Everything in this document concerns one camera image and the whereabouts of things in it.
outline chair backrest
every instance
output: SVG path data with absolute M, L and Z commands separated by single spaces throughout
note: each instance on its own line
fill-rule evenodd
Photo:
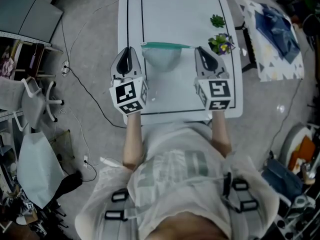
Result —
M 0 109 L 6 111 L 17 111 L 21 108 L 21 98 L 25 86 L 21 81 L 14 81 L 0 77 Z

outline small table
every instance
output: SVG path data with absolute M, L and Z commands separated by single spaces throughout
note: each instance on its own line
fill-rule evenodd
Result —
M 226 25 L 216 28 L 212 15 L 224 18 Z M 235 49 L 222 55 L 232 79 L 234 92 L 227 118 L 243 112 L 243 83 L 237 35 L 227 0 L 119 0 L 118 51 L 132 46 L 138 56 L 142 74 L 149 87 L 146 108 L 141 112 L 142 124 L 174 121 L 210 120 L 212 113 L 204 109 L 196 94 L 197 76 L 194 49 L 183 49 L 179 65 L 171 72 L 158 72 L 143 58 L 141 42 L 165 42 L 209 47 L 208 39 L 226 33 L 233 38 Z
M 304 78 L 304 63 L 301 52 L 290 64 L 286 59 L 279 57 L 277 49 L 256 29 L 256 12 L 263 13 L 263 6 L 251 0 L 235 0 L 244 17 L 245 26 L 253 46 L 256 68 L 261 82 L 286 79 Z M 298 42 L 293 26 L 291 32 Z

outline person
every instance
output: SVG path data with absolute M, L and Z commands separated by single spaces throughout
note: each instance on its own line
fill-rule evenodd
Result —
M 221 197 L 228 170 L 233 177 L 245 179 L 252 195 L 259 198 L 262 226 L 258 235 L 265 234 L 278 212 L 279 198 L 248 157 L 232 152 L 223 111 L 212 112 L 212 129 L 202 123 L 141 127 L 140 112 L 130 114 L 122 166 L 100 171 L 75 228 L 82 240 L 106 236 L 116 240 L 237 239 L 230 208 Z M 133 212 L 126 209 L 124 219 L 135 219 L 135 237 L 123 233 L 122 227 L 110 232 L 111 220 L 104 218 L 110 209 L 107 200 L 121 188 L 128 190 L 135 207 Z

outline patterned tablecloth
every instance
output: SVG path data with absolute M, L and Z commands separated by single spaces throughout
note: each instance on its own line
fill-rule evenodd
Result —
M 304 78 L 305 72 L 301 52 L 291 64 L 288 63 L 286 59 L 279 57 L 277 49 L 256 29 L 256 11 L 263 14 L 263 6 L 251 0 L 235 1 L 248 28 L 261 82 Z M 291 26 L 291 31 L 296 42 L 298 42 L 293 26 Z

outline concrete floor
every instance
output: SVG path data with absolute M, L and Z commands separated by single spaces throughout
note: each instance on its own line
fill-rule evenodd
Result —
M 123 125 L 121 114 L 114 108 L 109 94 L 110 66 L 118 51 L 118 3 L 117 0 L 57 0 L 55 6 L 64 11 L 63 26 L 65 42 L 70 51 L 77 34 L 78 36 L 70 55 L 70 64 L 82 83 L 100 103 L 104 113 L 115 124 Z M 227 0 L 234 25 L 240 26 L 243 17 L 235 0 Z M 254 0 L 267 3 L 274 7 L 275 0 Z M 312 113 L 307 104 L 312 103 L 315 91 L 315 59 L 303 32 L 297 32 L 302 54 L 305 54 L 305 78 L 302 80 L 293 100 L 288 118 L 283 124 L 281 132 L 272 145 L 272 150 L 278 154 L 281 145 L 292 126 L 301 122 L 306 123 Z M 238 32 L 240 47 L 245 47 L 241 32 Z M 59 24 L 51 40 L 53 47 L 65 50 L 62 27 Z M 121 160 L 125 130 L 114 128 L 105 120 L 92 98 L 85 92 L 77 79 L 70 73 L 62 77 L 60 68 L 67 59 L 67 54 L 48 54 L 44 68 L 56 74 L 55 97 L 64 99 L 66 113 L 58 118 L 56 132 L 71 130 L 72 147 L 75 155 L 74 166 L 81 169 L 85 179 L 94 177 L 93 170 L 83 167 L 84 156 L 88 155 L 83 134 L 90 148 L 89 161 L 98 165 L 100 157 Z M 241 58 L 242 66 L 248 63 L 247 58 Z M 276 132 L 280 129 L 283 119 L 288 114 L 289 106 L 300 80 L 283 80 L 260 82 L 256 70 L 250 70 L 243 75 L 243 115 L 239 118 L 227 120 L 232 147 L 237 155 L 249 155 L 257 167 L 260 167 L 268 155 L 268 150 Z M 284 106 L 284 112 L 277 107 Z M 54 133 L 55 124 L 45 119 L 41 129 L 48 138 Z M 65 223 L 69 226 L 65 230 L 73 239 L 79 238 L 74 229 L 74 219 L 89 198 L 95 182 L 85 182 L 81 187 L 62 196 L 61 203 L 67 217 Z

